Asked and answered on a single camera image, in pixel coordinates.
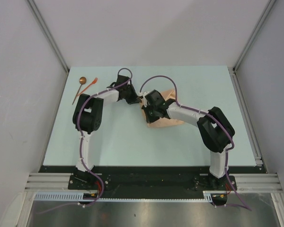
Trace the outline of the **orange cloth napkin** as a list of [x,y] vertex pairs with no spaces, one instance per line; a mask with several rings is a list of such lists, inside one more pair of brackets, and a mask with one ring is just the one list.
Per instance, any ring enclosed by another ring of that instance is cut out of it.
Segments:
[[[176,92],[175,92],[174,89],[169,89],[169,90],[166,90],[166,91],[162,91],[160,93],[165,100],[172,98],[172,99],[174,99],[174,102],[175,102]],[[143,115],[144,119],[146,120],[146,117],[145,117],[145,114],[144,114],[143,111],[142,111],[142,115]],[[147,126],[150,127],[150,128],[163,128],[163,127],[171,127],[171,126],[176,126],[176,125],[181,125],[181,124],[184,124],[184,122],[181,121],[181,120],[160,118],[159,120],[155,121],[154,123],[147,123]]]

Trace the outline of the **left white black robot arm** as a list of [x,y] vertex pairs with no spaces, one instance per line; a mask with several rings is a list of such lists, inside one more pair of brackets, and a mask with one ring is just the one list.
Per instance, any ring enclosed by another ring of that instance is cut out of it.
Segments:
[[94,163],[89,158],[89,145],[92,136],[100,128],[103,109],[106,105],[125,100],[127,104],[138,103],[139,97],[132,85],[132,76],[118,74],[105,90],[93,95],[79,96],[72,121],[79,133],[79,160],[69,181],[69,189],[90,190],[96,185],[101,186],[101,180],[91,173]]

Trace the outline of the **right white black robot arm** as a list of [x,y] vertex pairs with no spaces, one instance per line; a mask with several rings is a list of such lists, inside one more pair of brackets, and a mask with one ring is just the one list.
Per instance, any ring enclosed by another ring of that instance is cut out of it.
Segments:
[[218,107],[209,111],[196,110],[180,105],[176,99],[164,99],[162,94],[153,90],[140,96],[142,110],[148,123],[160,119],[180,120],[198,128],[202,141],[210,151],[208,185],[215,190],[221,189],[228,175],[228,151],[234,148],[235,130]]

